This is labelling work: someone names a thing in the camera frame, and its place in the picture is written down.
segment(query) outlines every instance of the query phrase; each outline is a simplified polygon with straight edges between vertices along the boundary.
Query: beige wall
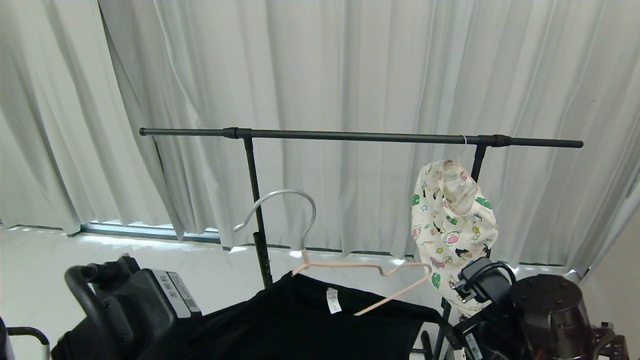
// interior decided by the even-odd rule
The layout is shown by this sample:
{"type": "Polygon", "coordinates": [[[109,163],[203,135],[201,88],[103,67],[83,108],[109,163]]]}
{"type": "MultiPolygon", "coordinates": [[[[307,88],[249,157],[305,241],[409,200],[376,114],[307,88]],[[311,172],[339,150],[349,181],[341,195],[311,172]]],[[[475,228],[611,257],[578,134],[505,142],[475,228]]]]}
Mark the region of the beige wall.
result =
{"type": "Polygon", "coordinates": [[[640,357],[640,211],[581,286],[589,319],[614,324],[627,338],[631,359],[640,357]]]}

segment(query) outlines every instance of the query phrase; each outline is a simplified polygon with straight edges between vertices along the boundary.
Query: white floor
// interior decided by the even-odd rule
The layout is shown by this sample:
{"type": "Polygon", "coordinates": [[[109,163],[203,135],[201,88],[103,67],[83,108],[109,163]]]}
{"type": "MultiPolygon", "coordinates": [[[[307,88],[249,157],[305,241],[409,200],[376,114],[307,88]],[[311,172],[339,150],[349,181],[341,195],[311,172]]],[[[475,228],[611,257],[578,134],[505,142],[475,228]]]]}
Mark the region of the white floor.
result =
{"type": "MultiPolygon", "coordinates": [[[[0,225],[0,314],[7,326],[32,326],[43,331],[52,344],[84,318],[67,289],[63,274],[73,265],[114,261],[129,253],[141,268],[175,271],[182,277],[203,313],[249,299],[263,288],[253,247],[224,251],[203,243],[142,240],[119,236],[82,234],[69,238],[59,231],[0,225]]],[[[274,280],[296,268],[300,253],[271,249],[274,280]]],[[[376,261],[387,268],[400,260],[385,256],[343,258],[341,254],[313,252],[325,261],[376,261]]],[[[392,277],[381,277],[372,268],[311,268],[305,274],[316,279],[390,295],[424,276],[421,268],[405,268],[392,277]]],[[[428,285],[410,291],[401,300],[440,309],[440,297],[428,285]]],[[[437,328],[425,326],[435,339],[437,328]]],[[[17,360],[38,358],[33,338],[11,338],[17,360]]],[[[423,359],[412,355],[412,359],[423,359]]]]}

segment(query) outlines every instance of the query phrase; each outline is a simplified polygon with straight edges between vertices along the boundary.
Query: vertical pole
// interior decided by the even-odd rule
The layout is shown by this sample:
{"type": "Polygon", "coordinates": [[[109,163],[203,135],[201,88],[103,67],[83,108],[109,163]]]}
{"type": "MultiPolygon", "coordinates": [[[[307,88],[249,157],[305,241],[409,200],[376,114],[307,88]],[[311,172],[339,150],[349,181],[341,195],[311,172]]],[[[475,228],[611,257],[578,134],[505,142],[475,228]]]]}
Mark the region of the vertical pole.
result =
{"type": "MultiPolygon", "coordinates": [[[[476,154],[474,155],[474,166],[471,169],[471,178],[475,182],[478,181],[478,177],[480,176],[480,168],[482,167],[482,160],[484,159],[486,148],[487,148],[487,145],[478,145],[476,147],[476,154]]],[[[442,309],[443,309],[442,316],[448,320],[449,316],[451,315],[451,304],[448,301],[446,301],[444,298],[442,298],[442,309]]],[[[438,337],[436,338],[436,344],[433,347],[433,360],[440,359],[440,351],[442,350],[443,343],[444,343],[444,331],[440,329],[438,330],[438,337]]]]}
{"type": "MultiPolygon", "coordinates": [[[[260,199],[260,190],[258,187],[258,174],[255,169],[255,157],[253,155],[253,140],[251,136],[243,137],[244,150],[246,151],[246,160],[249,164],[249,179],[251,180],[251,191],[253,193],[253,201],[260,199]]],[[[262,219],[262,207],[259,206],[255,210],[255,218],[258,221],[258,232],[253,234],[255,242],[255,251],[258,254],[258,264],[260,265],[260,273],[262,274],[262,282],[264,287],[273,284],[271,277],[271,267],[269,265],[269,252],[267,251],[267,239],[264,233],[264,220],[262,219]]]]}

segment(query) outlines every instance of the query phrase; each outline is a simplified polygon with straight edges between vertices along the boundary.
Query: horizontal bar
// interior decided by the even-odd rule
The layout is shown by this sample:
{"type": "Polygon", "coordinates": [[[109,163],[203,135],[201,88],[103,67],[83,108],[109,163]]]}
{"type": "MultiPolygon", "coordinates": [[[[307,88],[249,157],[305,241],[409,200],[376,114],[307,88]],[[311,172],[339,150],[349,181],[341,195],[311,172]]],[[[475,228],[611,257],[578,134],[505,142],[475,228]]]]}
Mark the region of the horizontal bar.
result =
{"type": "Polygon", "coordinates": [[[173,135],[173,136],[224,136],[227,138],[277,138],[304,140],[351,140],[372,142],[405,142],[405,143],[458,143],[484,146],[542,146],[573,147],[584,145],[578,140],[555,140],[535,138],[512,138],[505,135],[424,135],[424,134],[392,134],[392,133],[351,133],[341,131],[291,131],[291,130],[254,130],[228,127],[225,129],[140,129],[140,135],[173,135]]]}

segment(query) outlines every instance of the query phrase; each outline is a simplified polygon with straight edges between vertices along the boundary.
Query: black t-shirt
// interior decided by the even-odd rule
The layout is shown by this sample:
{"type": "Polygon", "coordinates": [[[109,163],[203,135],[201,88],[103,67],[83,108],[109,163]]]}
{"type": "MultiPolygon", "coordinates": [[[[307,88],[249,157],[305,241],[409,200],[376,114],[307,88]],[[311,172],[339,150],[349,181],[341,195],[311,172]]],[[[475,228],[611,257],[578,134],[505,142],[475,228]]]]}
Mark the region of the black t-shirt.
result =
{"type": "Polygon", "coordinates": [[[289,272],[249,301],[207,315],[192,349],[207,360],[406,360],[422,324],[442,317],[398,300],[353,315],[382,299],[289,272]],[[330,313],[328,288],[342,311],[330,313]]]}

